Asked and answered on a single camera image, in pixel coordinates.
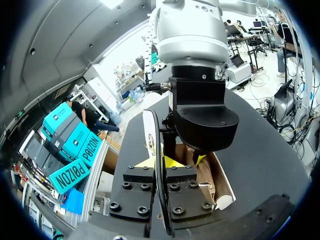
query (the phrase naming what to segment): black cable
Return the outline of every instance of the black cable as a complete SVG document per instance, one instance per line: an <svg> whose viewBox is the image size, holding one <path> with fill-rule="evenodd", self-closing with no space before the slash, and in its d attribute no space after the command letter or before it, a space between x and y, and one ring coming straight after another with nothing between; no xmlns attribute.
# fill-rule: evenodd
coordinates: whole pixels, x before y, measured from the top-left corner
<svg viewBox="0 0 320 240"><path fill-rule="evenodd" d="M289 145L292 145L292 144L295 142L296 136L297 136L297 133L296 133L296 131L295 131L295 128L294 128L294 126L292 126L292 125L289 124L289 123L288 123L288 124L285 124L285 125L283 125L283 126L281 126L281 127L279 128L279 134L281 134L282 131L283 131L285 128L291 128L292 131L293 131L293 137L292 137L289 141L286 141Z"/></svg>
<svg viewBox="0 0 320 240"><path fill-rule="evenodd" d="M313 67L313 85L314 85L314 86L316 85L315 67ZM315 93L316 93L316 88L313 88L313 96L312 96L312 101L311 101L311 106L310 106L309 116L311 115L312 105L314 104L314 100L315 100Z"/></svg>

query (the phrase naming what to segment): teal box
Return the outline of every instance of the teal box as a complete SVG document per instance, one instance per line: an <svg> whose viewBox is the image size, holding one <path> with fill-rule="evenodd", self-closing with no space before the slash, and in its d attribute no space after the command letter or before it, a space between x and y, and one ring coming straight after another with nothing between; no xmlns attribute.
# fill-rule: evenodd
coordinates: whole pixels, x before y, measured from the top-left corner
<svg viewBox="0 0 320 240"><path fill-rule="evenodd" d="M49 141L51 141L51 138L59 125L62 124L71 114L71 107L64 102L44 118L41 131Z"/></svg>
<svg viewBox="0 0 320 240"><path fill-rule="evenodd" d="M81 159L77 159L52 173L49 176L49 180L59 194L64 194L88 176L89 173L90 171L84 162Z"/></svg>
<svg viewBox="0 0 320 240"><path fill-rule="evenodd" d="M81 158L89 168L94 163L101 142L101 139L91 132L80 150L78 158Z"/></svg>
<svg viewBox="0 0 320 240"><path fill-rule="evenodd" d="M80 122L68 137L59 153L69 162L74 161L79 155L89 134L90 130Z"/></svg>

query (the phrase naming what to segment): brown cardboard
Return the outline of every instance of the brown cardboard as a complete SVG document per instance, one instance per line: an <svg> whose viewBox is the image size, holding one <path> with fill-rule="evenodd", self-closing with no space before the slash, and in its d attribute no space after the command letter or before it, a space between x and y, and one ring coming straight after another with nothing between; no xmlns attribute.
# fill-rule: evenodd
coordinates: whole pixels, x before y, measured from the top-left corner
<svg viewBox="0 0 320 240"><path fill-rule="evenodd" d="M108 143L110 143L115 149L120 151L121 145L119 143L117 143L116 141L114 141L111 136L107 136L106 141Z"/></svg>
<svg viewBox="0 0 320 240"><path fill-rule="evenodd" d="M193 150L184 144L176 145L174 160L184 165L195 166ZM214 152L206 155L196 169L198 183L212 183L210 189L208 187L201 189L208 201L217 204L217 208L223 210L236 200L228 178Z"/></svg>
<svg viewBox="0 0 320 240"><path fill-rule="evenodd" d="M106 137L106 141L112 145L115 149L120 150L121 145L112 139L111 136ZM105 171L109 174L115 174L115 169L118 161L118 155L114 153L111 149L108 149L106 152L104 163L102 166L102 171Z"/></svg>

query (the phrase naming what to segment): office chair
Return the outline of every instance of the office chair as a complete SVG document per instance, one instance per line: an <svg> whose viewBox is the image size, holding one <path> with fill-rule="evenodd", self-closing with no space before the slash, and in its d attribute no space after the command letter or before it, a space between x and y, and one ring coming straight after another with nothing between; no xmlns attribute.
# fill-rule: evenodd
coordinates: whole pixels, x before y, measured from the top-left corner
<svg viewBox="0 0 320 240"><path fill-rule="evenodd" d="M254 47L254 54L257 55L257 52L262 52L267 57L268 54L266 51L262 48L262 45L265 44L264 41L262 41L260 38L253 38L248 41L248 45L251 47Z"/></svg>

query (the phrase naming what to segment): metal shelving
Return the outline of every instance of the metal shelving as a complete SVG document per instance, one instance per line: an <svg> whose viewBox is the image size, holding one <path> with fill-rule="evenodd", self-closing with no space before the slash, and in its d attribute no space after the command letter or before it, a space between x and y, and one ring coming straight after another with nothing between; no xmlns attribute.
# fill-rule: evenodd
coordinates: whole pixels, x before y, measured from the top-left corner
<svg viewBox="0 0 320 240"><path fill-rule="evenodd" d="M78 191L84 194L82 214L75 214L66 211L65 215L63 216L64 221L74 228L76 228L79 223L88 221L89 219L89 211L91 211L94 206L99 176L109 148L112 151L119 153L114 147L110 146L106 140L103 140L90 169L90 175L77 188Z"/></svg>

